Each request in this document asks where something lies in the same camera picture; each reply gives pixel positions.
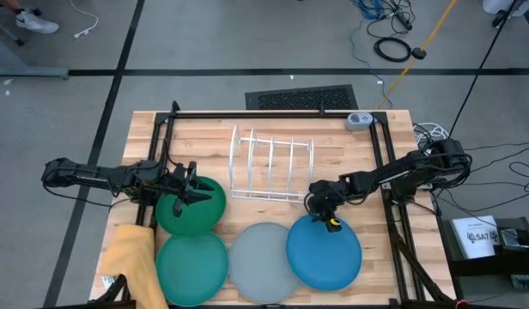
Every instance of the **floor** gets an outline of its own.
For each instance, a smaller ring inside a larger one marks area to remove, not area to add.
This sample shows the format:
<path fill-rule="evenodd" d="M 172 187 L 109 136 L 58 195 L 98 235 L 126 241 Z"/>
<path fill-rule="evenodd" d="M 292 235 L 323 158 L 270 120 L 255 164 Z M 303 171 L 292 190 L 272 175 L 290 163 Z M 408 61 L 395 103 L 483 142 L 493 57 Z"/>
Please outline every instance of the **floor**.
<path fill-rule="evenodd" d="M 92 21 L 73 11 L 67 1 L 30 2 L 45 18 L 61 25 L 58 33 L 49 36 L 16 29 L 13 16 L 0 9 L 0 19 L 27 43 L 19 48 L 1 34 L 0 39 L 25 62 L 64 66 L 76 74 L 68 81 L 14 78 L 8 85 L 4 84 L 8 78 L 0 77 L 0 309 L 43 306 L 74 202 L 44 192 L 40 176 L 44 164 L 57 157 L 87 161 L 105 104 L 113 106 L 112 114 L 102 148 L 94 154 L 99 155 L 99 165 L 114 166 L 123 153 L 132 112 L 167 110 L 172 100 L 185 110 L 242 110 L 245 92 L 336 84 L 351 84 L 361 109 L 373 109 L 381 99 L 380 85 L 363 70 L 352 75 L 343 70 L 311 70 L 365 68 L 350 55 L 348 37 L 362 17 L 348 0 L 76 2 L 80 9 L 100 17 L 98 27 L 78 40 L 73 34 Z M 417 20 L 405 40 L 416 46 L 426 40 L 449 1 L 411 2 Z M 138 22 L 132 22 L 137 4 L 142 14 Z M 392 95 L 394 108 L 409 109 L 415 122 L 436 122 L 449 129 L 474 71 L 455 74 L 448 69 L 478 67 L 496 34 L 492 18 L 483 12 L 481 1 L 459 1 L 427 58 L 418 62 L 417 68 L 428 75 L 406 77 Z M 390 28 L 381 27 L 377 25 L 376 31 Z M 133 34 L 131 48 L 124 50 L 125 37 Z M 372 51 L 374 39 L 364 29 L 356 34 L 356 42 L 358 56 L 375 69 L 406 65 L 378 58 Z M 281 68 L 309 70 L 295 76 L 222 71 Z M 478 78 L 454 137 L 467 148 L 529 141 L 529 70 L 504 70 L 529 69 L 529 25 L 524 18 L 509 21 L 485 68 L 501 70 Z M 128 76 L 114 78 L 115 69 Z M 135 76 L 137 70 L 146 73 Z M 161 76 L 150 76 L 156 72 Z M 386 85 L 398 73 L 381 72 L 388 74 L 381 76 Z M 517 149 L 521 148 L 473 152 L 474 164 Z M 529 151 L 472 174 L 469 181 L 527 182 L 508 170 L 512 161 L 529 164 Z M 78 190 L 65 192 L 75 195 Z M 523 192 L 499 185 L 462 186 L 454 193 L 460 204 L 479 209 Z M 102 191 L 91 191 L 89 199 L 111 200 Z M 441 206 L 444 219 L 466 216 L 449 205 Z M 57 304 L 87 300 L 106 213 L 101 207 L 85 207 Z M 481 214 L 529 220 L 529 197 Z M 499 278 L 474 278 L 462 285 L 469 300 L 497 295 L 480 304 L 529 308 L 529 294 L 510 291 Z"/>

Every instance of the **small device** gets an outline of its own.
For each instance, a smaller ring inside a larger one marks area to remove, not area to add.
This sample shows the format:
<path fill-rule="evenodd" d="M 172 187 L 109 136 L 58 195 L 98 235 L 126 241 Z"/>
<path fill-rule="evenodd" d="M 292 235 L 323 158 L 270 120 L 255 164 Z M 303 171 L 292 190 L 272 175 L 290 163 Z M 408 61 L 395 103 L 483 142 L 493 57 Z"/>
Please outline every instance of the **small device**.
<path fill-rule="evenodd" d="M 500 230 L 501 241 L 504 250 L 529 251 L 529 236 L 527 231 L 516 228 L 503 228 Z M 529 290 L 529 274 L 511 275 L 513 288 L 519 290 Z"/>
<path fill-rule="evenodd" d="M 367 130 L 374 122 L 374 116 L 369 112 L 353 112 L 344 122 L 347 130 Z"/>

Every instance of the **yellow cloth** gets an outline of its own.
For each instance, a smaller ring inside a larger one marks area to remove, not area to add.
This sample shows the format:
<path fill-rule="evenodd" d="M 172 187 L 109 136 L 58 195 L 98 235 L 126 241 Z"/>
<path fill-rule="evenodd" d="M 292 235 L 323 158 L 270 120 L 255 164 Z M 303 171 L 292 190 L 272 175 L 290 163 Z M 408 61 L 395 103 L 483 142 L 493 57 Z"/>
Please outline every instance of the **yellow cloth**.
<path fill-rule="evenodd" d="M 123 274 L 137 309 L 167 309 L 154 262 L 154 232 L 148 227 L 120 225 L 100 262 L 104 276 Z"/>

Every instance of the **black cable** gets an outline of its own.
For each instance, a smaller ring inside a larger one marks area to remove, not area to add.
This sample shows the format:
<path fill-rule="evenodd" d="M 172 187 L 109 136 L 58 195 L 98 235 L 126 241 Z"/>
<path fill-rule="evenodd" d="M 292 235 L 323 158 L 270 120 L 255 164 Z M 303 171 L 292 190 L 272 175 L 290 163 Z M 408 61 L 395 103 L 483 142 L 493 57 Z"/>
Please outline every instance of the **black cable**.
<path fill-rule="evenodd" d="M 53 196 L 64 197 L 64 198 L 73 199 L 73 200 L 76 200 L 76 201 L 82 201 L 82 202 L 90 203 L 90 204 L 93 204 L 93 205 L 96 205 L 96 206 L 102 206 L 102 207 L 107 207 L 107 208 L 110 207 L 110 204 L 91 202 L 91 201 L 89 201 L 89 200 L 87 200 L 85 198 L 70 197 L 70 196 L 67 196 L 67 195 L 64 195 L 64 194 L 53 192 L 45 184 L 43 184 L 43 189 L 45 189 L 47 192 L 51 193 Z"/>
<path fill-rule="evenodd" d="M 484 183 L 467 183 L 467 182 L 465 182 L 464 184 L 461 184 L 461 185 L 514 185 L 514 186 L 519 186 L 520 188 L 524 188 L 524 190 L 529 190 L 529 189 L 527 189 L 527 188 L 529 188 L 529 183 L 526 184 L 526 185 L 521 185 L 521 184 L 508 182 L 508 181 L 490 181 L 490 182 L 484 182 Z"/>
<path fill-rule="evenodd" d="M 372 183 L 374 183 L 377 179 L 379 178 L 379 174 L 375 177 L 374 181 L 372 181 Z M 361 198 L 358 202 L 352 202 L 354 201 L 355 199 L 353 200 L 346 200 L 345 202 L 346 203 L 349 203 L 350 205 L 354 205 L 354 206 L 357 206 L 357 205 L 362 205 L 364 202 L 366 202 L 366 200 L 368 199 L 369 195 L 371 194 L 371 190 L 373 189 L 373 185 L 370 185 L 369 188 L 368 188 L 368 191 L 366 192 L 366 194 L 364 195 L 363 198 Z"/>
<path fill-rule="evenodd" d="M 174 162 L 173 160 L 171 160 L 171 156 L 169 156 L 169 147 L 171 146 L 171 145 L 169 144 L 169 141 L 168 141 L 167 139 L 164 139 L 163 142 L 166 144 L 166 147 L 167 147 L 167 152 L 166 152 L 167 160 L 168 160 L 171 164 L 173 164 L 174 166 L 178 166 L 179 163 Z"/>
<path fill-rule="evenodd" d="M 529 175 L 526 175 L 524 173 L 521 173 L 521 172 L 518 172 L 514 169 L 514 166 L 515 165 L 521 165 L 523 167 L 526 167 L 529 169 L 529 165 L 527 165 L 526 163 L 523 163 L 523 162 L 513 162 L 511 164 L 509 164 L 509 169 L 511 170 L 511 172 L 513 173 L 516 173 L 517 175 L 520 175 L 522 177 L 525 177 L 525 178 L 528 178 L 529 179 Z M 488 209 L 493 209 L 493 208 L 497 208 L 497 207 L 500 207 L 500 206 L 503 206 L 503 205 L 506 205 L 508 203 L 512 203 L 514 201 L 518 201 L 520 200 L 521 198 L 524 198 L 524 197 L 527 197 L 529 196 L 529 182 L 526 184 L 526 185 L 522 185 L 523 189 L 524 189 L 524 192 L 525 194 L 519 196 L 519 197 L 515 197 L 515 198 L 511 198 L 505 202 L 501 202 L 501 203 L 497 203 L 497 204 L 494 204 L 494 205 L 491 205 L 491 206 L 488 206 L 488 207 L 484 207 L 484 208 L 481 208 L 481 209 L 465 209 L 466 211 L 469 211 L 469 212 L 479 212 L 479 211 L 484 211 L 484 210 L 488 210 Z M 455 202 L 455 199 L 453 198 L 453 194 L 452 192 L 450 192 L 449 190 L 446 190 L 446 192 L 448 193 L 448 195 L 450 196 L 450 198 L 452 199 L 452 201 L 454 203 L 457 204 L 457 202 Z"/>
<path fill-rule="evenodd" d="M 155 162 L 155 164 L 152 167 L 137 167 L 137 166 L 133 166 L 133 167 L 128 168 L 125 171 L 124 177 L 119 182 L 119 186 L 118 186 L 118 190 L 119 191 L 116 192 L 116 193 L 112 192 L 112 196 L 113 197 L 118 197 L 119 196 L 119 193 L 121 193 L 121 188 L 124 186 L 124 183 L 125 183 L 125 180 L 127 179 L 127 176 L 129 176 L 129 174 L 132 173 L 134 170 L 139 170 L 139 171 L 140 170 L 149 170 L 149 169 L 152 169 L 152 168 L 156 168 L 158 166 L 159 166 L 159 163 Z"/>
<path fill-rule="evenodd" d="M 434 139 L 430 135 L 430 132 L 427 129 L 425 129 L 422 125 L 414 123 L 413 126 L 416 127 L 417 129 L 422 130 L 422 131 L 419 131 L 414 128 L 413 129 L 414 132 L 423 134 L 423 136 L 425 136 L 425 138 L 427 139 L 427 142 L 423 146 L 421 146 L 420 144 L 417 144 L 417 146 L 419 147 L 419 150 L 423 151 L 423 149 L 427 148 L 430 144 L 434 142 Z"/>
<path fill-rule="evenodd" d="M 110 205 L 110 208 L 116 206 L 116 205 L 119 204 L 119 203 L 123 203 L 123 202 L 125 202 L 125 201 L 130 201 L 130 200 L 131 200 L 130 197 L 124 198 L 124 199 L 122 199 L 122 200 L 119 200 L 119 201 L 117 201 L 117 202 L 112 203 L 112 205 Z"/>
<path fill-rule="evenodd" d="M 310 210 L 310 205 L 308 205 L 308 198 L 312 195 L 312 193 L 308 192 L 305 196 L 305 198 L 302 199 L 302 204 L 305 206 L 305 210 L 308 212 L 309 215 L 312 217 L 315 217 L 314 213 Z"/>
<path fill-rule="evenodd" d="M 403 31 L 399 31 L 397 30 L 395 27 L 394 27 L 394 15 L 397 13 L 397 12 L 401 12 L 404 16 L 406 16 L 406 14 L 408 15 L 408 19 L 410 20 L 410 22 L 413 22 L 415 20 L 415 13 L 413 13 L 413 9 L 411 8 L 411 3 L 409 0 L 404 0 L 407 5 L 406 6 L 402 6 L 400 5 L 402 0 L 398 0 L 398 3 L 392 3 L 394 4 L 395 6 L 392 6 L 390 3 L 388 3 L 387 1 L 383 1 L 383 3 L 386 3 L 390 8 L 385 8 L 383 7 L 382 9 L 383 10 L 390 10 L 391 13 L 390 14 L 387 14 L 385 13 L 383 16 L 381 16 L 380 18 L 374 20 L 374 21 L 371 21 L 367 26 L 366 26 L 366 31 L 367 33 L 370 35 L 370 36 L 373 36 L 377 39 L 379 39 L 378 41 L 375 42 L 374 44 L 374 51 L 375 53 L 380 56 L 381 58 L 387 60 L 387 61 L 390 61 L 390 62 L 394 62 L 394 63 L 402 63 L 406 60 L 408 60 L 410 57 L 411 57 L 411 47 L 405 42 L 403 41 L 402 39 L 398 39 L 398 38 L 394 38 L 393 36 L 394 35 L 397 35 L 397 34 L 407 34 L 408 31 L 407 30 L 403 30 Z M 410 9 L 410 12 L 404 12 L 401 8 L 409 8 Z M 372 25 L 374 25 L 375 23 L 379 22 L 379 21 L 384 21 L 385 19 L 387 18 L 391 18 L 391 29 L 393 31 L 393 34 L 391 35 L 388 35 L 388 36 L 379 36 L 379 35 L 376 35 L 376 34 L 373 34 L 371 33 L 370 31 L 370 27 Z M 403 57 L 400 57 L 400 58 L 396 58 L 396 57 L 392 57 L 392 56 L 389 56 L 389 55 L 386 55 L 382 50 L 381 50 L 381 44 L 385 43 L 385 42 L 392 42 L 392 43 L 396 43 L 396 44 L 399 44 L 401 45 L 405 51 L 406 51 L 406 54 L 403 56 Z"/>
<path fill-rule="evenodd" d="M 399 57 L 399 58 L 388 56 L 387 54 L 385 54 L 381 50 L 381 44 L 383 44 L 385 42 L 392 42 L 392 43 L 397 43 L 397 44 L 401 45 L 403 48 L 405 48 L 406 54 L 403 57 Z M 379 55 L 379 57 L 381 57 L 381 58 L 383 58 L 385 60 L 388 60 L 390 62 L 394 62 L 394 63 L 404 62 L 404 61 L 408 60 L 411 57 L 411 47 L 408 45 L 408 43 L 404 42 L 401 39 L 393 38 L 393 37 L 387 37 L 387 38 L 378 39 L 377 42 L 375 42 L 375 44 L 374 44 L 374 52 L 377 55 Z"/>
<path fill-rule="evenodd" d="M 375 78 L 377 78 L 378 81 L 381 81 L 381 92 L 383 94 L 383 98 L 386 99 L 386 101 L 388 102 L 388 104 L 390 104 L 391 108 L 394 107 L 394 104 L 392 103 L 391 99 L 389 99 L 387 96 L 386 96 L 386 92 L 385 92 L 385 81 L 380 78 L 377 74 L 374 73 L 374 71 L 371 69 L 371 64 L 369 64 L 368 61 L 362 59 L 362 58 L 359 58 L 358 55 L 356 55 L 356 43 L 354 41 L 354 34 L 360 30 L 362 28 L 362 24 L 363 24 L 364 20 L 361 19 L 360 20 L 360 24 L 358 25 L 358 27 L 354 28 L 354 30 L 352 30 L 352 32 L 350 33 L 350 36 L 349 36 L 349 41 L 350 41 L 350 44 L 352 45 L 352 57 L 358 61 L 360 61 L 362 64 L 365 64 L 367 67 L 368 67 L 368 70 L 369 70 L 369 73 L 374 76 Z"/>
<path fill-rule="evenodd" d="M 433 209 L 430 209 L 429 207 L 421 204 L 421 203 L 418 203 L 416 202 L 415 200 L 410 200 L 410 203 L 416 205 L 416 206 L 419 206 L 421 207 L 422 209 L 426 209 L 428 212 L 432 213 L 433 215 L 436 215 L 436 212 L 433 210 Z"/>
<path fill-rule="evenodd" d="M 524 146 L 524 145 L 529 145 L 529 142 L 503 143 L 503 144 L 497 144 L 497 145 L 481 146 L 481 147 L 475 147 L 475 148 L 467 148 L 467 149 L 464 149 L 464 151 L 473 151 L 473 150 L 480 150 L 480 149 L 487 149 L 487 148 L 498 148 L 498 147 L 506 147 L 506 146 Z"/>
<path fill-rule="evenodd" d="M 447 203 L 448 205 L 454 206 L 456 209 L 459 209 L 459 210 L 465 212 L 466 214 L 470 215 L 471 217 L 477 219 L 478 221 L 480 221 L 480 222 L 482 222 L 482 223 L 486 223 L 486 224 L 488 224 L 488 225 L 490 225 L 490 226 L 492 226 L 492 227 L 495 227 L 495 228 L 498 228 L 498 227 L 499 227 L 499 228 L 501 228 L 501 229 L 506 230 L 505 232 L 507 232 L 507 233 L 511 233 L 512 235 L 518 237 L 518 234 L 508 231 L 508 229 L 510 229 L 511 227 L 501 227 L 501 226 L 498 226 L 498 225 L 496 225 L 496 224 L 492 224 L 492 223 L 490 223 L 490 222 L 487 222 L 486 220 L 482 220 L 482 219 L 480 219 L 478 216 L 476 216 L 476 215 L 474 215 L 474 214 L 468 212 L 466 208 L 464 208 L 464 207 L 462 207 L 462 206 L 459 206 L 459 204 L 457 204 L 457 203 L 456 203 L 456 204 L 450 203 L 450 202 L 448 202 L 448 200 L 446 200 L 445 198 L 440 197 L 440 193 L 439 193 L 437 196 L 435 196 L 434 194 L 433 194 L 432 196 L 433 196 L 433 199 L 435 200 L 435 203 L 438 203 L 438 201 L 437 201 L 436 199 L 440 199 L 440 200 L 444 201 L 445 203 Z"/>
<path fill-rule="evenodd" d="M 478 76 L 480 74 L 482 74 L 482 68 L 484 67 L 484 64 L 486 63 L 486 60 L 488 60 L 489 54 L 491 53 L 491 50 L 494 48 L 494 45 L 496 44 L 496 41 L 497 41 L 497 38 L 499 37 L 499 34 L 502 32 L 503 28 L 505 27 L 505 23 L 507 21 L 507 18 L 509 17 L 511 12 L 513 12 L 514 5 L 518 1 L 519 0 L 513 0 L 513 2 L 511 3 L 511 6 L 509 7 L 509 9 L 505 12 L 505 15 L 503 15 L 502 23 L 499 26 L 499 28 L 497 29 L 496 36 L 491 41 L 491 44 L 489 45 L 488 51 L 486 52 L 486 55 L 484 56 L 484 59 L 482 60 L 482 63 L 480 63 L 480 66 L 478 67 L 477 74 L 474 75 L 474 79 L 472 80 L 471 87 L 469 88 L 469 91 L 467 92 L 467 95 L 466 95 L 465 99 L 463 100 L 463 104 L 461 105 L 461 108 L 457 112 L 457 116 L 455 116 L 455 120 L 453 121 L 452 128 L 450 129 L 450 134 L 449 134 L 448 138 L 450 136 L 452 136 L 453 129 L 455 129 L 455 125 L 457 124 L 457 122 L 459 120 L 459 117 L 461 116 L 461 112 L 463 112 L 463 109 L 465 108 L 465 105 L 467 104 L 467 101 L 469 100 L 469 97 L 471 96 L 472 90 L 474 89 L 474 85 L 477 82 Z"/>
<path fill-rule="evenodd" d="M 481 302 L 481 301 L 486 301 L 486 300 L 493 300 L 495 298 L 498 298 L 498 297 L 501 297 L 503 295 L 506 295 L 508 294 L 509 292 L 505 292 L 505 293 L 501 293 L 501 294 L 498 294 L 498 295 L 494 295 L 494 296 L 490 296 L 490 297 L 486 297 L 486 298 L 482 298 L 482 299 L 479 299 L 479 300 L 468 300 L 467 302 L 469 304 L 474 304 L 474 303 L 478 303 L 478 302 Z"/>
<path fill-rule="evenodd" d="M 491 166 L 492 164 L 497 163 L 497 162 L 499 162 L 499 161 L 503 161 L 503 160 L 506 160 L 506 159 L 508 159 L 508 158 L 512 158 L 512 157 L 514 157 L 514 156 L 520 155 L 520 154 L 522 154 L 522 153 L 524 153 L 524 152 L 526 152 L 526 151 L 528 151 L 528 150 L 529 150 L 529 147 L 528 147 L 528 148 L 524 148 L 524 149 L 522 149 L 521 151 L 516 152 L 516 153 L 514 153 L 514 154 L 506 155 L 506 156 L 504 156 L 504 157 L 502 157 L 502 158 L 495 159 L 495 160 L 493 160 L 492 162 L 490 162 L 490 163 L 488 163 L 488 164 L 486 164 L 486 165 L 484 165 L 484 166 L 481 166 L 481 167 L 478 167 L 478 168 L 473 169 L 473 170 L 471 171 L 471 173 L 474 173 L 474 172 L 480 171 L 481 169 L 486 168 L 486 167 L 489 167 L 489 166 Z"/>

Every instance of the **yellow pole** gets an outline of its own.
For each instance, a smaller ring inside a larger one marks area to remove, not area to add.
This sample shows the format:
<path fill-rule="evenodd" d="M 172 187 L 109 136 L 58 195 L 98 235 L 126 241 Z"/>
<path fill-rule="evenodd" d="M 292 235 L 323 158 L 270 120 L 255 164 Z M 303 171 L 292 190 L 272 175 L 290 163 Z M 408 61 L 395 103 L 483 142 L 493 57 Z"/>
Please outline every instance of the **yellow pole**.
<path fill-rule="evenodd" d="M 448 14 L 450 14 L 450 11 L 452 10 L 453 6 L 456 4 L 457 0 L 452 0 L 452 2 L 450 2 L 450 4 L 447 6 L 446 10 L 444 10 L 444 14 L 442 14 L 442 18 L 440 18 L 440 20 L 438 21 L 438 23 L 436 23 L 436 27 L 435 29 L 433 30 L 433 32 L 429 35 L 429 38 L 425 41 L 425 43 L 423 43 L 423 45 L 421 45 L 421 49 L 423 51 L 426 51 L 427 48 L 429 48 L 429 45 L 430 45 L 430 42 L 433 40 L 433 38 L 436 36 L 436 33 L 438 33 L 438 30 L 440 30 L 440 28 L 442 27 L 442 24 L 444 23 L 444 21 L 446 20 L 446 17 L 448 16 Z M 385 94 L 385 97 L 383 97 L 383 100 L 381 101 L 381 103 L 379 103 L 379 105 L 377 105 L 377 109 L 381 109 L 383 108 L 383 106 L 385 105 L 386 103 L 386 99 L 388 98 L 388 96 L 391 94 L 391 92 L 400 84 L 400 82 L 404 79 L 404 76 L 411 70 L 413 69 L 413 67 L 416 65 L 416 59 L 415 58 L 412 58 L 411 61 L 410 61 L 410 64 L 408 64 L 407 68 L 405 68 L 402 73 L 396 78 L 396 80 L 394 81 L 394 83 L 391 85 L 391 87 L 388 88 L 388 90 L 386 91 L 386 94 Z"/>

